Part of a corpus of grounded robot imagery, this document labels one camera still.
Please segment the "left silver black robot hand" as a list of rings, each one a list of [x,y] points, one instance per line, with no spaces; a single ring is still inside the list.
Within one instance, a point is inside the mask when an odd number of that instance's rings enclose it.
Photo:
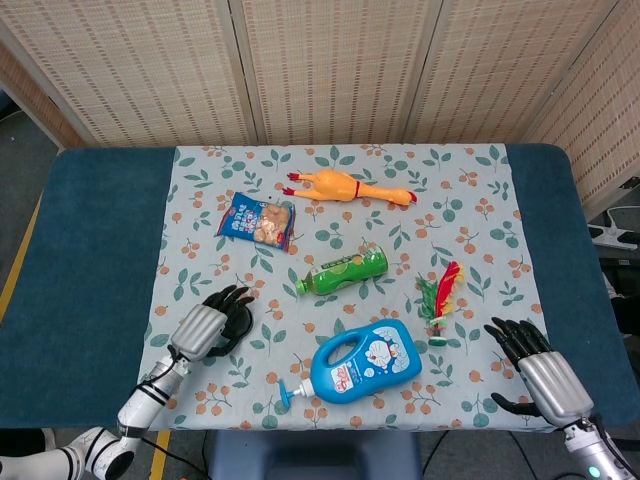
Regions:
[[[248,287],[229,285],[193,307],[172,334],[168,347],[174,359],[199,362],[224,357],[222,337],[225,323],[235,307],[254,301]]]

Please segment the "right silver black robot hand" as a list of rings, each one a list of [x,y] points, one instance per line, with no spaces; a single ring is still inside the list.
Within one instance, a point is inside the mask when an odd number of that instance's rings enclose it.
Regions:
[[[581,380],[535,325],[493,317],[483,328],[502,348],[531,398],[518,403],[494,392],[491,398],[500,408],[514,415],[541,417],[560,429],[591,416],[594,402]]]

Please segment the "black round object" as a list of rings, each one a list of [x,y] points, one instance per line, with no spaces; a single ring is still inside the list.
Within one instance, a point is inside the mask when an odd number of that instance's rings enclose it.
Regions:
[[[253,327],[253,316],[246,304],[235,307],[230,313],[222,337],[227,342],[222,346],[223,355],[231,353]]]

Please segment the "black equipment beside table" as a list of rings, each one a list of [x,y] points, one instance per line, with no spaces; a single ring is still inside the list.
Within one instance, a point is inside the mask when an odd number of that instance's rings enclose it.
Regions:
[[[607,273],[612,273],[620,266],[618,260],[600,258],[599,263],[619,331],[624,335],[640,338],[640,293],[630,296],[622,295],[611,283]]]

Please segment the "blue snack bag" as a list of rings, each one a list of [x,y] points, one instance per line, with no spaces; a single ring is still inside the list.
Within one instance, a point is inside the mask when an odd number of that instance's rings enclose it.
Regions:
[[[269,203],[235,193],[222,217],[217,235],[287,251],[295,218],[296,210],[292,204]]]

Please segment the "dark blue table cover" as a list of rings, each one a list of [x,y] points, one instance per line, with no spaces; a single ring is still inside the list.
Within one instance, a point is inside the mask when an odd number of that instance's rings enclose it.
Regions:
[[[539,327],[610,426],[640,417],[565,152],[503,145],[545,317]],[[147,373],[149,324],[175,148],[69,150],[52,166],[0,324],[0,428],[111,427]]]

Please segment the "colourful feather shuttlecock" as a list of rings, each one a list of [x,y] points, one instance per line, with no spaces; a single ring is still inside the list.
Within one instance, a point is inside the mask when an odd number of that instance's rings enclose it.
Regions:
[[[421,293],[418,315],[427,324],[427,343],[430,346],[445,346],[448,339],[443,336],[447,316],[454,311],[453,297],[456,286],[464,282],[463,267],[452,261],[439,279],[429,280],[421,275],[416,285]]]

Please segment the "green drink bottle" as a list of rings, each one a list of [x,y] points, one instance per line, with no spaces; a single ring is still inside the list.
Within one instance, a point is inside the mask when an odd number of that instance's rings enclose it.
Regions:
[[[311,269],[305,277],[295,282],[295,290],[301,295],[329,295],[371,277],[384,275],[388,267],[384,251],[380,247],[374,247]]]

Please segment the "white stand base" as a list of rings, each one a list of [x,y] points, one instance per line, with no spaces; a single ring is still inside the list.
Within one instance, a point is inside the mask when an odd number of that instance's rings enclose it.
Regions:
[[[589,234],[595,246],[634,251],[640,247],[640,232],[619,228],[612,216],[615,210],[640,209],[640,206],[618,206],[605,211],[606,225],[588,224]]]

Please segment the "blue grey chair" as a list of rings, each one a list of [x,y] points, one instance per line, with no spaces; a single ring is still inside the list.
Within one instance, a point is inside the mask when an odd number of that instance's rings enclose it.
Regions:
[[[417,435],[396,430],[218,431],[213,480],[423,480]]]

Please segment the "blue cartoon pump bottle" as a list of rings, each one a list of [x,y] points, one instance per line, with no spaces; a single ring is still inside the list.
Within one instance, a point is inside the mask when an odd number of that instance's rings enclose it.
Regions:
[[[420,354],[405,324],[383,319],[329,338],[312,357],[309,377],[296,389],[279,383],[280,399],[285,408],[296,396],[348,404],[406,383],[421,371]]]

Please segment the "floral leaf-print tablecloth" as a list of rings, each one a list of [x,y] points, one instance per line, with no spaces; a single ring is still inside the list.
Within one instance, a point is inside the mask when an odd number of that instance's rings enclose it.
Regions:
[[[417,202],[294,198],[287,251],[217,235],[235,193],[284,204],[290,172],[325,169],[407,188]],[[249,288],[254,325],[230,355],[192,367],[155,427],[547,431],[543,419],[509,414],[491,398],[529,396],[483,326],[496,316],[545,324],[513,179],[500,144],[178,148],[140,370],[165,355],[194,305],[227,285]],[[374,247],[387,256],[384,275],[324,296],[296,292],[311,269]],[[447,344],[430,346],[416,278],[439,279],[452,261],[464,282],[446,318]],[[307,378],[324,342],[385,318],[409,329],[419,376],[351,404],[296,397],[283,406],[279,383],[292,389]]]

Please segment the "yellow rubber chicken toy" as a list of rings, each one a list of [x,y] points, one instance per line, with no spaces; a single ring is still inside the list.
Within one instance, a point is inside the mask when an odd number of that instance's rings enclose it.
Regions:
[[[417,196],[411,190],[368,185],[341,171],[290,172],[287,177],[291,181],[309,182],[311,189],[298,190],[285,187],[282,189],[282,193],[286,196],[339,202],[351,202],[358,198],[371,198],[400,206],[409,206],[417,202]]]

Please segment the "woven bamboo folding screen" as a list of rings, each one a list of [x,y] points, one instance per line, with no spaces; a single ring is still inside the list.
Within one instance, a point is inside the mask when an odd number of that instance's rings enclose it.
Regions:
[[[640,181],[640,0],[0,0],[0,86],[62,147],[547,143]]]

